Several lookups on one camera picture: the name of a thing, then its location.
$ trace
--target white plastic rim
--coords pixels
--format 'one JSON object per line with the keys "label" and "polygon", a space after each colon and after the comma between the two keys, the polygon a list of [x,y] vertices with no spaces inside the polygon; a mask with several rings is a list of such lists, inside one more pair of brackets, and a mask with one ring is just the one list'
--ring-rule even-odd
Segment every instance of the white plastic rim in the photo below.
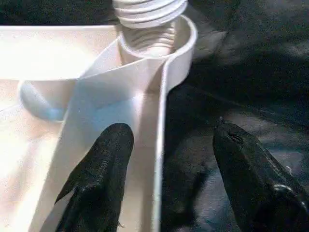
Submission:
{"label": "white plastic rim", "polygon": [[176,55],[179,50],[192,47],[196,39],[195,25],[189,18],[181,15],[170,24],[170,27],[125,29],[120,33],[119,43],[122,50],[131,57],[167,58],[173,54]]}
{"label": "white plastic rim", "polygon": [[173,21],[188,5],[187,0],[113,0],[116,16],[128,28],[152,28]]}

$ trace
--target ribbed tube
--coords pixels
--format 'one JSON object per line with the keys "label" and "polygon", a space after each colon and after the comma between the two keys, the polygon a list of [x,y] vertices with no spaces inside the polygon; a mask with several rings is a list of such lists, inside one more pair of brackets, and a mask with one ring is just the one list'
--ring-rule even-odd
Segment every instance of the ribbed tube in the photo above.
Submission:
{"label": "ribbed tube", "polygon": [[174,21],[187,4],[187,0],[113,0],[127,46],[153,57],[173,52]]}
{"label": "ribbed tube", "polygon": [[120,23],[136,29],[170,22],[184,12],[187,4],[187,0],[113,0]]}

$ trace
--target dark fabric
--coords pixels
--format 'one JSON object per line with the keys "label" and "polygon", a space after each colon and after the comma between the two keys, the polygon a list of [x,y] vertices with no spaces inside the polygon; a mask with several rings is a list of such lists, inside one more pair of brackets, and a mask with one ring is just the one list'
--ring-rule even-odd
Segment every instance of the dark fabric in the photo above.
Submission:
{"label": "dark fabric", "polygon": [[191,0],[187,84],[309,126],[309,1]]}
{"label": "dark fabric", "polygon": [[256,136],[309,191],[308,128],[182,84],[168,95],[161,231],[240,231],[211,145],[220,116]]}
{"label": "dark fabric", "polygon": [[57,231],[117,230],[133,143],[127,124],[113,124],[102,132],[57,197],[56,202],[75,189]]}
{"label": "dark fabric", "polygon": [[213,151],[243,232],[309,230],[309,195],[255,136],[221,120]]}

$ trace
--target white plastic surface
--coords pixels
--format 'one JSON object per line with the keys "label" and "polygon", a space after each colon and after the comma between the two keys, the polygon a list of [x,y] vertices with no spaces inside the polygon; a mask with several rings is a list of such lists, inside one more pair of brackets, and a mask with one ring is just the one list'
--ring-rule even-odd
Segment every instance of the white plastic surface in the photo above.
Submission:
{"label": "white plastic surface", "polygon": [[[118,231],[159,231],[166,95],[188,74],[197,30],[188,18],[181,16],[175,29],[182,36],[175,38],[179,44],[175,52],[151,58],[125,49],[121,43],[122,35],[117,37],[114,26],[28,27],[32,31],[30,35],[44,32],[46,37],[38,39],[42,43],[46,38],[53,41],[54,36],[62,37],[64,44],[67,44],[67,37],[63,36],[63,31],[92,29],[102,30],[98,41],[109,38],[110,43],[98,43],[95,49],[87,48],[92,43],[91,38],[83,43],[83,33],[77,33],[81,42],[75,46],[85,46],[87,54],[98,56],[89,59],[90,64],[85,65],[88,69],[79,67],[78,72],[70,65],[62,66],[68,73],[72,69],[75,78],[30,78],[25,76],[28,66],[24,65],[25,75],[14,78],[22,80],[20,102],[13,94],[17,82],[0,80],[0,117],[6,119],[0,121],[0,147],[3,149],[0,182],[6,184],[0,190],[0,231],[38,232],[70,172],[99,134],[116,122],[129,124],[135,137],[119,218],[124,228],[119,227]],[[22,27],[11,28],[9,33],[0,28],[0,33],[5,31],[10,37],[11,34],[23,35],[24,30]],[[18,63],[7,65],[13,67]],[[2,76],[0,72],[0,75],[2,79],[10,79],[7,74]],[[36,119],[20,103],[33,115],[51,121],[63,119],[63,122]],[[58,114],[51,114],[55,109]]]}

